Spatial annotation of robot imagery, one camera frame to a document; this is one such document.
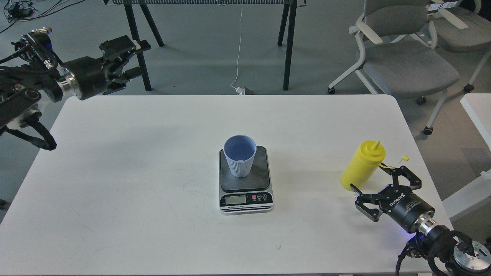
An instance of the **yellow squeeze bottle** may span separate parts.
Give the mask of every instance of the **yellow squeeze bottle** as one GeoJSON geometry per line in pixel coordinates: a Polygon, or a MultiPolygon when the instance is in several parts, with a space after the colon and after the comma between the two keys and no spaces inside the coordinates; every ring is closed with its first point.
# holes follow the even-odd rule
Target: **yellow squeeze bottle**
{"type": "Polygon", "coordinates": [[[341,184],[351,191],[350,184],[361,188],[385,158],[385,149],[380,141],[365,141],[356,150],[346,170],[341,175],[341,184]]]}

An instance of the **white desk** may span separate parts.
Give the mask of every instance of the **white desk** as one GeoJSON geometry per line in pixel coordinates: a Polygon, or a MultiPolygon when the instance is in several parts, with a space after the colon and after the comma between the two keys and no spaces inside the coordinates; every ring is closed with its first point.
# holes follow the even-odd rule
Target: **white desk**
{"type": "MultiPolygon", "coordinates": [[[[471,93],[461,104],[491,150],[491,94],[471,93]]],[[[491,169],[443,201],[448,216],[455,221],[491,202],[491,169]]]]}
{"type": "MultiPolygon", "coordinates": [[[[412,235],[369,220],[339,182],[366,139],[388,164],[411,158],[416,193],[451,227],[388,95],[69,99],[52,134],[58,148],[40,151],[0,224],[0,275],[392,273],[412,235]],[[268,213],[218,208],[218,151],[235,134],[268,150],[268,213]]],[[[378,170],[362,190],[390,183],[378,170]]]]}

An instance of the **gray chair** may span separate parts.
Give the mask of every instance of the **gray chair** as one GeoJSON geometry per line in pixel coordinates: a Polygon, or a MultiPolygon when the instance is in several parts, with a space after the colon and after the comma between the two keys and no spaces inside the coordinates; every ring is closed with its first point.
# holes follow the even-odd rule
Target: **gray chair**
{"type": "Polygon", "coordinates": [[[438,34],[438,46],[443,49],[454,53],[468,53],[486,49],[474,74],[464,87],[465,92],[474,90],[474,81],[491,56],[491,22],[477,15],[481,9],[481,0],[474,0],[474,2],[476,8],[473,12],[459,6],[447,9],[462,20],[468,28],[456,28],[445,18],[433,19],[438,34]]]}
{"type": "Polygon", "coordinates": [[[384,44],[381,37],[409,35],[428,25],[435,37],[435,27],[428,21],[428,0],[365,0],[363,14],[355,26],[349,28],[358,44],[359,58],[346,72],[328,87],[334,86],[355,72],[372,94],[378,94],[374,85],[395,98],[419,98],[442,91],[441,97],[423,130],[430,135],[433,123],[447,96],[447,88],[459,80],[459,73],[434,52],[436,44],[428,46],[420,41],[401,41],[384,44]],[[368,39],[375,45],[365,47],[368,39]]]}

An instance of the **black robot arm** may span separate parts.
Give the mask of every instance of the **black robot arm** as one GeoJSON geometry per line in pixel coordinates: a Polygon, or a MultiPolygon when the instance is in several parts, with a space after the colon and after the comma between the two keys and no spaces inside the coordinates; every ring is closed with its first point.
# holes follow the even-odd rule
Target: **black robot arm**
{"type": "Polygon", "coordinates": [[[65,96],[85,100],[122,90],[142,74],[139,67],[127,71],[123,67],[134,55],[150,49],[145,40],[122,36],[102,43],[100,58],[85,56],[64,63],[53,51],[50,32],[50,28],[42,28],[23,35],[18,42],[12,42],[15,53],[0,60],[0,64],[14,58],[27,62],[18,67],[0,66],[0,135],[7,132],[47,150],[55,149],[56,143],[39,123],[39,90],[44,90],[53,102],[65,96]],[[63,75],[58,71],[59,65],[63,75]],[[34,128],[44,140],[19,131],[26,126],[34,128]]]}
{"type": "Polygon", "coordinates": [[[398,256],[396,276],[406,256],[424,258],[437,276],[447,276],[435,264],[438,258],[453,276],[488,276],[491,274],[491,254],[482,244],[467,235],[451,231],[433,220],[435,209],[413,193],[421,188],[421,180],[407,167],[380,167],[392,176],[393,183],[377,194],[364,194],[355,185],[350,187],[358,196],[355,206],[372,221],[377,222],[383,213],[388,214],[407,233],[416,233],[398,256]],[[409,180],[409,186],[399,184],[398,177],[409,180]],[[368,208],[365,204],[378,205],[368,208]]]}

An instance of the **digital scale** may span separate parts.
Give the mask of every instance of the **digital scale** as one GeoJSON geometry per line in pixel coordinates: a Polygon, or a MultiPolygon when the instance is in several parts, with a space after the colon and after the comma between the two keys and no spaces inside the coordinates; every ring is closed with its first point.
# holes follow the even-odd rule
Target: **digital scale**
{"type": "Polygon", "coordinates": [[[273,207],[273,188],[266,148],[257,146],[252,169],[246,177],[235,177],[223,149],[218,153],[219,204],[229,214],[264,212],[273,207]]]}

